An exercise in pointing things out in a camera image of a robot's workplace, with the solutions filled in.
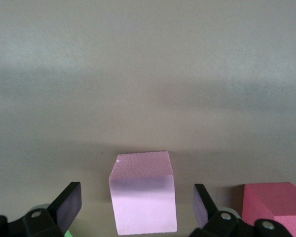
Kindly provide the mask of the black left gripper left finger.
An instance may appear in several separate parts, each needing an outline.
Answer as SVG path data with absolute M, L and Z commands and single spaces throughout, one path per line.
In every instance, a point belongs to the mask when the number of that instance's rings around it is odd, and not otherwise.
M 51 204 L 33 207 L 13 222 L 0 215 L 0 237 L 64 237 L 81 206 L 81 183 L 71 182 Z

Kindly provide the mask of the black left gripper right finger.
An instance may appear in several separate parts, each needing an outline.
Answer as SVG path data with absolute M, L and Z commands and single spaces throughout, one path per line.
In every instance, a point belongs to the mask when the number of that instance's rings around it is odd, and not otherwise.
M 227 210 L 218 210 L 203 184 L 193 186 L 193 210 L 198 223 L 191 237 L 290 237 L 279 222 L 258 219 L 249 225 Z

